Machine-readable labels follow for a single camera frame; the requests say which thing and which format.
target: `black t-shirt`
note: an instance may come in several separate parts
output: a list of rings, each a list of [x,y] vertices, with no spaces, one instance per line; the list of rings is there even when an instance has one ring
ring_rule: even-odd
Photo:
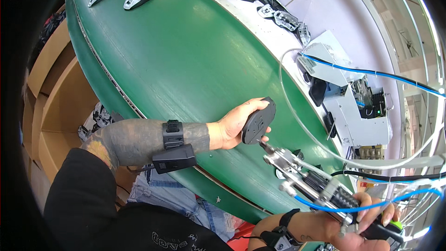
[[[66,250],[232,250],[214,232],[164,207],[115,208],[116,182],[95,155],[74,148],[54,178],[44,210]]]

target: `white machine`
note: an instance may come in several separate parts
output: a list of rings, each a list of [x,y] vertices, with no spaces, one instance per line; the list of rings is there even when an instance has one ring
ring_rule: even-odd
[[[348,56],[334,37],[331,37],[330,45],[314,41],[302,53],[352,68]],[[326,127],[332,131],[332,137],[337,132],[342,144],[352,147],[389,143],[392,127],[387,112],[393,109],[393,104],[387,106],[388,95],[382,87],[370,87],[367,77],[361,73],[333,68],[304,56],[299,56],[298,61],[310,76],[329,83],[327,86],[322,82],[320,100],[329,117]]]

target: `blue jeans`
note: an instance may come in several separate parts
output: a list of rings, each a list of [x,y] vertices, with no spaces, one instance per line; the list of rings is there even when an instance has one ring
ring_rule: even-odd
[[[234,236],[232,215],[208,203],[155,169],[142,172],[131,188],[127,202],[143,202],[176,211],[216,233],[224,242]]]

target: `person's right hand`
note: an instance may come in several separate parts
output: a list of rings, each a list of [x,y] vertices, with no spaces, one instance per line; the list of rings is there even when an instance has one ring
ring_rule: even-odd
[[[241,131],[248,116],[258,109],[265,109],[269,102],[262,101],[262,98],[254,98],[246,101],[240,106],[229,111],[221,120],[213,123],[207,123],[209,129],[209,149],[231,149],[242,142]],[[262,141],[268,141],[268,137],[264,136]]]
[[[381,202],[380,199],[371,198],[365,192],[354,194],[353,197],[360,201],[361,207]],[[359,235],[373,223],[379,214],[380,209],[381,207],[376,207],[373,209],[360,211],[357,219],[359,222],[358,234],[347,233],[343,238],[338,236],[341,229],[339,222],[327,214],[325,230],[328,233],[329,242],[340,251],[389,251],[390,246],[385,240],[366,240],[364,237]],[[395,210],[393,204],[389,204],[384,210],[381,222],[384,226],[387,226],[392,219],[394,221],[399,221],[400,216],[401,212],[398,209]]]

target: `red stool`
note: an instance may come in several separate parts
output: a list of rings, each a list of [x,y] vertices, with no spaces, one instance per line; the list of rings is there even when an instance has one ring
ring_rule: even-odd
[[[247,251],[249,238],[240,238],[241,236],[250,236],[253,232],[255,225],[244,222],[238,227],[238,232],[231,238],[227,244],[235,251]]]

